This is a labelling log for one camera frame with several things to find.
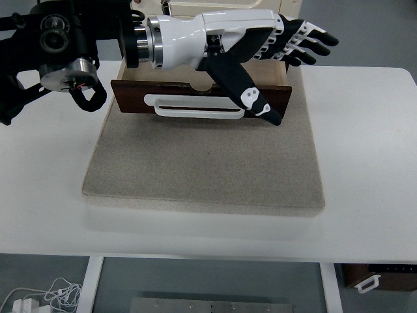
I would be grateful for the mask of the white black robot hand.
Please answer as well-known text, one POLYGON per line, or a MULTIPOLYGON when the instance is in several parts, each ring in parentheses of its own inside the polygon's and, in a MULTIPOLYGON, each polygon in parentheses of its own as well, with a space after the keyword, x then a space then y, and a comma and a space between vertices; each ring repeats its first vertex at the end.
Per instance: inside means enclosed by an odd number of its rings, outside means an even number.
POLYGON ((206 12, 189 20, 159 15, 147 20, 147 34, 153 67, 199 67, 239 108, 276 126, 281 124, 281 115, 241 63, 252 58, 283 61, 293 67, 314 65, 316 59, 303 48, 327 56, 327 46, 339 44, 336 37, 312 23, 266 9, 206 12))

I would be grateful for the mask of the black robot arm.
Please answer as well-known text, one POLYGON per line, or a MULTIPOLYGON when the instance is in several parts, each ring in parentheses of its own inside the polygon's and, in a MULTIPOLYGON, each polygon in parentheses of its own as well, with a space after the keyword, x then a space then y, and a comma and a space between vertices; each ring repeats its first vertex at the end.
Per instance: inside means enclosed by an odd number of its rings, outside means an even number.
POLYGON ((225 94, 251 114, 279 125, 282 116, 266 101, 243 64, 274 59, 294 67, 326 56, 337 38, 305 20, 270 9, 202 12, 180 18, 146 17, 129 1, 39 1, 26 15, 1 18, 1 122, 9 125, 30 102, 52 92, 71 95, 87 112, 107 94, 97 76, 96 43, 115 39, 130 68, 150 62, 206 72, 225 94))

